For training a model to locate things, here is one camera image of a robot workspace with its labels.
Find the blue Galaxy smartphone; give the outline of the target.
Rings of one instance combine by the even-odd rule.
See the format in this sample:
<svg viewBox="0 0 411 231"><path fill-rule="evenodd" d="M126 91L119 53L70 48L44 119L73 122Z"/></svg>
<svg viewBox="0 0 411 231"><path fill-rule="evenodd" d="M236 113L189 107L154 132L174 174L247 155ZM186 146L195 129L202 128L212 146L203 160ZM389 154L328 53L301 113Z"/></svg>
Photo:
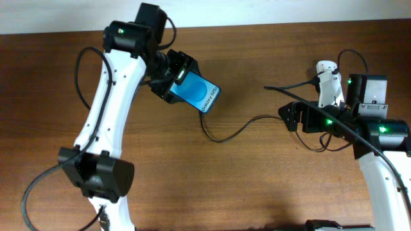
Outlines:
<svg viewBox="0 0 411 231"><path fill-rule="evenodd" d="M221 88L194 72L188 72L181 84L173 83L170 92L195 107L208 113L217 100Z"/></svg>

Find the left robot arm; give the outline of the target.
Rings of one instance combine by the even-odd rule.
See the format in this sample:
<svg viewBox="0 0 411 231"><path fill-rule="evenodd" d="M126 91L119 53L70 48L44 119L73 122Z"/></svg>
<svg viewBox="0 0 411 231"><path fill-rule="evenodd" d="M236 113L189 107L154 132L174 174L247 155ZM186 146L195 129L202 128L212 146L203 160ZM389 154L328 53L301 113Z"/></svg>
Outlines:
<svg viewBox="0 0 411 231"><path fill-rule="evenodd" d="M134 230L127 194L134 165L121 159L125 125L143 85L167 103L182 101L172 92L186 79L192 58L162 43L166 13L142 3L131 22L113 21L104 29L100 81L87 120L72 148L58 154L71 183L95 208L102 230Z"/></svg>

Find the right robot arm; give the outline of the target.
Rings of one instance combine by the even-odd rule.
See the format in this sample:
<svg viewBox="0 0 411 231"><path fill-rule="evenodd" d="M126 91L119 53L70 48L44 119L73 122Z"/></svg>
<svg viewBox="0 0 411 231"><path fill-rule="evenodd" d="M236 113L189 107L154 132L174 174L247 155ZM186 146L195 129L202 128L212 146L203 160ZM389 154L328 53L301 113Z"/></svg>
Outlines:
<svg viewBox="0 0 411 231"><path fill-rule="evenodd" d="M345 139L364 175L376 230L410 230L410 128L387 119L387 77L350 74L342 106L296 98L278 110L287 129Z"/></svg>

